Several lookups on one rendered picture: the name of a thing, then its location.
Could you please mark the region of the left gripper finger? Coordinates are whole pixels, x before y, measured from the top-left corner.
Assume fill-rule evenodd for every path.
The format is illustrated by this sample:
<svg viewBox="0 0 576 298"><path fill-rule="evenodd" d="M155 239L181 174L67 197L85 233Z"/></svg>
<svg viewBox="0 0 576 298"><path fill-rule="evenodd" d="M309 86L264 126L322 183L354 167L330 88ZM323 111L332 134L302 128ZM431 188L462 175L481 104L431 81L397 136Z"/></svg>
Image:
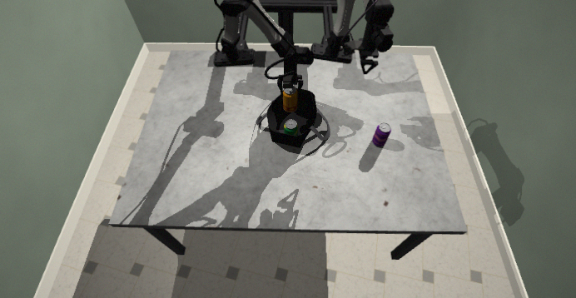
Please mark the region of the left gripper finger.
<svg viewBox="0 0 576 298"><path fill-rule="evenodd" d="M373 68L378 66L378 64L379 64L378 61L373 61L373 64L360 64L360 65L362 67L363 74L368 74ZM371 65L367 71L365 71L365 65Z"/></svg>

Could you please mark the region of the orange drink can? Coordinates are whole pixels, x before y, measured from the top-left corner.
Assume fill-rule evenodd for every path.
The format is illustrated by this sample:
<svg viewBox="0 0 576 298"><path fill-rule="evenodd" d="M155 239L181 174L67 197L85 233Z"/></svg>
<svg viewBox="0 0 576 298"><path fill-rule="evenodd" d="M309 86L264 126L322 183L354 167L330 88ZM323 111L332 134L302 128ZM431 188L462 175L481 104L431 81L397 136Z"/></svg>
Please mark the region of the orange drink can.
<svg viewBox="0 0 576 298"><path fill-rule="evenodd" d="M283 108L286 112L294 112L297 109L298 91L293 88L284 88L283 90Z"/></svg>

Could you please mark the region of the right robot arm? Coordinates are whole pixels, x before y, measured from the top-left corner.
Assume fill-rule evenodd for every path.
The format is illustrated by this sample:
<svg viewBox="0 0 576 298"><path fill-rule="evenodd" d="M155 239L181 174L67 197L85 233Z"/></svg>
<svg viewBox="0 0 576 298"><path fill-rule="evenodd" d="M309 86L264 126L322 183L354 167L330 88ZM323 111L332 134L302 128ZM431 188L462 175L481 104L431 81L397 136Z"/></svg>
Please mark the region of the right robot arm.
<svg viewBox="0 0 576 298"><path fill-rule="evenodd" d="M215 52L214 63L228 62L251 62L254 58L254 49L238 50L236 44L240 41L239 21L241 12L246 15L267 37L273 49L279 57L288 57L294 49L284 41L276 29L292 43L296 48L296 54L284 63L311 65L314 60L314 54L308 47L299 47L294 45L292 36L279 27L272 18L267 14L260 5L259 0L223 0L220 5L221 10L225 13L225 29L221 39L223 46L221 52ZM273 27L273 25L275 27ZM224 52L224 53L223 53Z"/></svg>

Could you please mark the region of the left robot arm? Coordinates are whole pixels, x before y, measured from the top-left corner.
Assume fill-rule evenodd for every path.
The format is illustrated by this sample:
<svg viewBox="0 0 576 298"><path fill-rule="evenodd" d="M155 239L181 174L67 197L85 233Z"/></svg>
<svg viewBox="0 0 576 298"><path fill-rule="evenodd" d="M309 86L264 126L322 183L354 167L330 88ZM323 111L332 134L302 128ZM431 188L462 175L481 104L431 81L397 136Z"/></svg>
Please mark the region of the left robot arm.
<svg viewBox="0 0 576 298"><path fill-rule="evenodd" d="M366 10L375 0L363 0ZM350 29L350 18L355 0L340 0L337 20L334 29L331 30L330 37L327 38L328 45L313 43L312 52L316 56L331 57L350 61L352 53L355 51L344 51L341 41ZM390 0L378 0L378 2L365 14L366 28L365 36L371 39L379 52L388 51L392 45L394 34L389 29L390 17L394 13L394 6ZM388 19L387 19L388 18ZM373 34L372 34L373 33ZM329 46L332 47L329 47ZM314 47L315 46L315 47Z"/></svg>

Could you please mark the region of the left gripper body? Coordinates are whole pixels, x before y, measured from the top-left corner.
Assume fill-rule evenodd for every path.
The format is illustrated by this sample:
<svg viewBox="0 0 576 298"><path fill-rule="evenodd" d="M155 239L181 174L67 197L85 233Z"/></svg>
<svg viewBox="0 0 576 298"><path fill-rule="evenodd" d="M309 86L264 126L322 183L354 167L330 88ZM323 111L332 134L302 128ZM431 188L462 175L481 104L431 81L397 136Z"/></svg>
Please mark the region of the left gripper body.
<svg viewBox="0 0 576 298"><path fill-rule="evenodd" d="M373 64L372 59L366 59L366 58L367 57L378 58L378 56L379 56L379 52L376 49L375 45L373 44L373 42L371 40L369 40L369 38L367 38L365 36L365 34L364 34L363 38L359 38L359 41L353 40L353 41L346 42L346 43L348 46L348 47L346 47L344 45L344 48L346 51L348 51L348 50L350 50L350 51L360 50L359 54L360 54L360 63L361 64Z"/></svg>

